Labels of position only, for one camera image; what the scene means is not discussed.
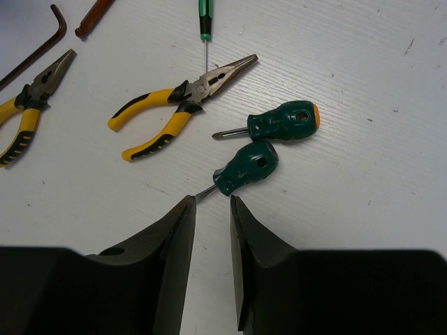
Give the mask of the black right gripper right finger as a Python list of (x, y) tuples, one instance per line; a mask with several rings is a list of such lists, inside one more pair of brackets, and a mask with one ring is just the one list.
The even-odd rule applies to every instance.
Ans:
[(445, 334), (446, 260), (429, 250), (303, 250), (230, 199), (244, 334)]

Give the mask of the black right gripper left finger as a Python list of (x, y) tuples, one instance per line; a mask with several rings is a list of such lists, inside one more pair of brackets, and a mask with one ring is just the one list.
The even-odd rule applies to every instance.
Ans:
[(196, 226), (188, 195), (101, 253), (1, 248), (2, 334), (178, 334)]

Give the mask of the yellow combination pliers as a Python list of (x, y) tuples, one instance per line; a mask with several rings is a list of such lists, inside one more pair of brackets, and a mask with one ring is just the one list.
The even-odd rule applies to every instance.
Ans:
[(29, 147), (37, 129), (41, 112), (48, 107), (48, 99), (55, 93), (70, 68), (77, 52), (69, 49), (54, 63), (39, 73), (31, 84), (1, 105), (1, 123), (21, 112), (19, 128), (9, 146), (1, 153), (1, 167), (14, 163)]

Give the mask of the thick brown hex key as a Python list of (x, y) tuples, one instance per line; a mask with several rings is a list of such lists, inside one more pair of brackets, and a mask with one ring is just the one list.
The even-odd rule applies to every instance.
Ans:
[(75, 29), (75, 35), (81, 40), (86, 40), (114, 2), (115, 0), (97, 0)]

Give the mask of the slim green precision screwdriver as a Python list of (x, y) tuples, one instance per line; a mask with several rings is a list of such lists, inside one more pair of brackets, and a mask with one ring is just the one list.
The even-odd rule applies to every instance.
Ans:
[(208, 68), (208, 43), (212, 39), (212, 17), (213, 17), (213, 0), (199, 0), (198, 14), (200, 23), (200, 39), (204, 45), (204, 68), (207, 72)]

